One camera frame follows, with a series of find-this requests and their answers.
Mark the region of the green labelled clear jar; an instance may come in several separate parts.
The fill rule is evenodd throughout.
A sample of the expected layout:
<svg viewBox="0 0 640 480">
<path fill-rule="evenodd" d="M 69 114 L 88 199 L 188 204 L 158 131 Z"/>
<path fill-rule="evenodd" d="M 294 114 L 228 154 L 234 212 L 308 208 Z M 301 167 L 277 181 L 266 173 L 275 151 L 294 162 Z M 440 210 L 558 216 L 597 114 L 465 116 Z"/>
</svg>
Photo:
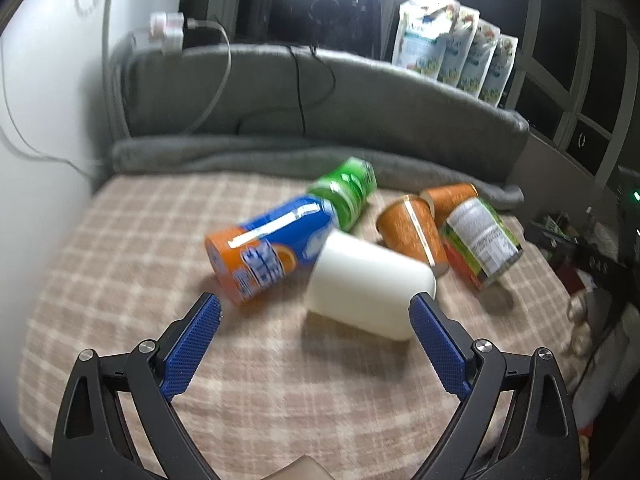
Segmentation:
<svg viewBox="0 0 640 480">
<path fill-rule="evenodd" d="M 476 289 L 497 281 L 523 253 L 497 211 L 477 197 L 454 208 L 439 233 L 450 266 Z"/>
</svg>

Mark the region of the white plastic cup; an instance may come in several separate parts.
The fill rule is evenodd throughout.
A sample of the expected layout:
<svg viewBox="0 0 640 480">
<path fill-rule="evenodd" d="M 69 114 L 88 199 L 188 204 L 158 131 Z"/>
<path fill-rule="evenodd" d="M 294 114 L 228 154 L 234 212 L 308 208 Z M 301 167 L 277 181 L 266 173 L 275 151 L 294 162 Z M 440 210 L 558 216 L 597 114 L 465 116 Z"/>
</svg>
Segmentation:
<svg viewBox="0 0 640 480">
<path fill-rule="evenodd" d="M 419 292 L 436 296 L 437 281 L 424 262 L 332 231 L 310 274 L 306 309 L 394 341 L 413 337 L 408 307 Z"/>
</svg>

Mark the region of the orange paper cup near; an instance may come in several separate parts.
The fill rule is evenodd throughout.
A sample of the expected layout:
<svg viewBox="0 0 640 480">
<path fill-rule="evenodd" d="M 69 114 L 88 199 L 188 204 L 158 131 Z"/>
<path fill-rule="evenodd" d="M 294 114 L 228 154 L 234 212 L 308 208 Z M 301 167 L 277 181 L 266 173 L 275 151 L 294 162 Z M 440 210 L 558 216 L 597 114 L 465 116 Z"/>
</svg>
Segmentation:
<svg viewBox="0 0 640 480">
<path fill-rule="evenodd" d="M 387 248 L 422 261 L 436 278 L 449 269 L 449 261 L 429 202 L 407 194 L 390 203 L 378 215 L 375 227 Z"/>
</svg>

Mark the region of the orange paper cup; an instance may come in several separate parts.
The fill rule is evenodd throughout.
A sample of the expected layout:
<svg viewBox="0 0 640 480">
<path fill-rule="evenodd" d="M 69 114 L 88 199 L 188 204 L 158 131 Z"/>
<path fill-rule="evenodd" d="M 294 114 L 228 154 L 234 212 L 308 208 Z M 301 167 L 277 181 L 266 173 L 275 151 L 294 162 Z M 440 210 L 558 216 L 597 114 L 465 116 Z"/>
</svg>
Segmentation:
<svg viewBox="0 0 640 480">
<path fill-rule="evenodd" d="M 440 228 L 457 206 L 477 198 L 478 192 L 472 183 L 466 182 L 426 188 L 420 192 L 420 197 L 432 208 L 435 224 Z"/>
<path fill-rule="evenodd" d="M 449 269 L 449 261 L 429 202 L 407 194 L 390 203 L 378 215 L 375 227 L 387 248 L 422 261 L 436 278 Z"/>
</svg>

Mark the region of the orange paper cup far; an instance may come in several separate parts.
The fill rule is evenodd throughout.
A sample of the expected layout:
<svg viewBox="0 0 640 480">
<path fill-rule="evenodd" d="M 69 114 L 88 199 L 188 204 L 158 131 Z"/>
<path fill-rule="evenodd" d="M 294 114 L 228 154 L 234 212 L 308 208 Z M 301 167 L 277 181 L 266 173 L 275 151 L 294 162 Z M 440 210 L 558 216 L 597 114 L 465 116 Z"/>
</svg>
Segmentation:
<svg viewBox="0 0 640 480">
<path fill-rule="evenodd" d="M 466 182 L 426 188 L 420 192 L 420 197 L 432 208 L 435 224 L 440 228 L 457 206 L 477 198 L 478 192 L 472 183 Z"/>
</svg>

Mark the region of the plaid beige blanket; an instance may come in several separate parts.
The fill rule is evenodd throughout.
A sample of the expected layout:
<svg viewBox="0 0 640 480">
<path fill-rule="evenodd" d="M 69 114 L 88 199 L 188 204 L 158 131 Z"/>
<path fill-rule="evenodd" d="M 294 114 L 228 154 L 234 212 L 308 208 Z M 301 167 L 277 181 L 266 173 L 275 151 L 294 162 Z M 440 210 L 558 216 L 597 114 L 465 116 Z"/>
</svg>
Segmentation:
<svg viewBox="0 0 640 480">
<path fill-rule="evenodd" d="M 214 172 L 119 176 L 55 257 L 28 322 L 18 412 L 43 451 L 78 353 L 130 351 L 218 292 L 207 234 L 302 194 L 303 181 Z M 306 272 L 224 303 L 188 390 L 174 400 L 216 473 L 260 479 L 313 457 L 337 479 L 408 479 L 457 408 L 416 340 L 309 313 Z"/>
</svg>

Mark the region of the grey rolled fleece blanket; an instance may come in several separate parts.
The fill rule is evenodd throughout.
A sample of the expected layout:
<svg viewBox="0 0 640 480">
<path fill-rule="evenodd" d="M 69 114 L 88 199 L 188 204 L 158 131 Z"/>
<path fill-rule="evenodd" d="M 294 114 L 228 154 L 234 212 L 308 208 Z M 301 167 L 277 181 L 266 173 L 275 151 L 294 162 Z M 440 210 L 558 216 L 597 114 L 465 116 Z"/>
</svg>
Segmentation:
<svg viewBox="0 0 640 480">
<path fill-rule="evenodd" d="M 117 141 L 111 151 L 116 174 L 235 171 L 298 180 L 317 179 L 349 157 L 370 162 L 381 188 L 420 192 L 433 186 L 470 182 L 480 196 L 498 210 L 514 210 L 524 203 L 524 193 L 519 186 L 494 178 L 474 177 L 468 170 L 454 170 L 434 162 L 366 148 L 302 139 L 140 136 Z"/>
</svg>

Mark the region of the green drink can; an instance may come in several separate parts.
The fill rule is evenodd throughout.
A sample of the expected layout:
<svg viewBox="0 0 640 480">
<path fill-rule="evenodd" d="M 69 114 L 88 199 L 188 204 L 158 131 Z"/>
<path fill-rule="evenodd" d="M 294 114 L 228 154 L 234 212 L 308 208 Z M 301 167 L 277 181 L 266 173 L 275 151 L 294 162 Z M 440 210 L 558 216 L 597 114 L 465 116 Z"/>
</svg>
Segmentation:
<svg viewBox="0 0 640 480">
<path fill-rule="evenodd" d="M 336 211 L 340 229 L 348 232 L 360 218 L 368 198 L 377 188 L 378 182 L 370 162 L 351 157 L 314 181 L 307 192 L 328 200 Z"/>
</svg>

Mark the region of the grey sofa backrest cushion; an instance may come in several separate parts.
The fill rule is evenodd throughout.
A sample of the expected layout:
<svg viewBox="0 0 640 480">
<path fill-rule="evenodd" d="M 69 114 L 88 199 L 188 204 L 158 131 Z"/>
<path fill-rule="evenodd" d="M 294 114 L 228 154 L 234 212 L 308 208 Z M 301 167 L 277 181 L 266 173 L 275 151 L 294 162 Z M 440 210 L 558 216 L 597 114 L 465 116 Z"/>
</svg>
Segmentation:
<svg viewBox="0 0 640 480">
<path fill-rule="evenodd" d="M 343 52 L 236 44 L 122 63 L 119 140 L 302 139 L 366 148 L 504 182 L 526 120 L 446 84 Z"/>
</svg>

